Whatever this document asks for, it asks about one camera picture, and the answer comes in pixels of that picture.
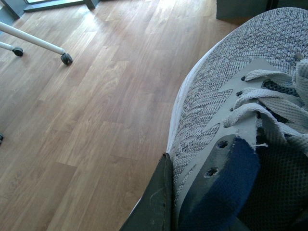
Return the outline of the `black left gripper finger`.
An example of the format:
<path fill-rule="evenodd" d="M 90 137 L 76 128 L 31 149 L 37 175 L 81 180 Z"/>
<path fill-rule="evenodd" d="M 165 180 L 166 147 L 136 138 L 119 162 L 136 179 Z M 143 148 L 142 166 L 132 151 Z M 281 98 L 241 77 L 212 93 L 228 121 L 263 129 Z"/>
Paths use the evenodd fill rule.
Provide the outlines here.
<path fill-rule="evenodd" d="M 121 231 L 170 231 L 172 213 L 172 163 L 163 153 L 142 197 Z"/>

